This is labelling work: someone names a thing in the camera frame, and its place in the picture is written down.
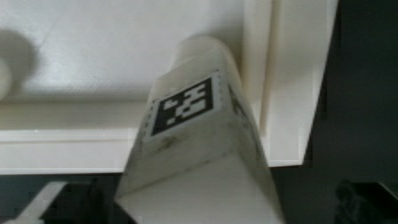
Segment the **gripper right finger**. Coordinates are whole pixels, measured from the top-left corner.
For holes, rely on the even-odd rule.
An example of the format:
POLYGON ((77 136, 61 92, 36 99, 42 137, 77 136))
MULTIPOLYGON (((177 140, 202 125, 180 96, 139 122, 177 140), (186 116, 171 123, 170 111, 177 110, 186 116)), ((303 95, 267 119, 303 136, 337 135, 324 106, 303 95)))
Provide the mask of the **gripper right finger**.
POLYGON ((398 182, 353 182, 337 188, 335 224, 398 224, 398 182))

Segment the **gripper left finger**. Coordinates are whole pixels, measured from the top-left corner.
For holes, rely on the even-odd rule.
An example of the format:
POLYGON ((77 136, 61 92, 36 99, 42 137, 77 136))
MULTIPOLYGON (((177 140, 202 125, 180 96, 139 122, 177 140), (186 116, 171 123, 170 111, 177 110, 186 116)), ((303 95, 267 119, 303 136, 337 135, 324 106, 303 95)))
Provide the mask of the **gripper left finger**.
POLYGON ((51 182, 12 224, 138 224, 97 182, 51 182))

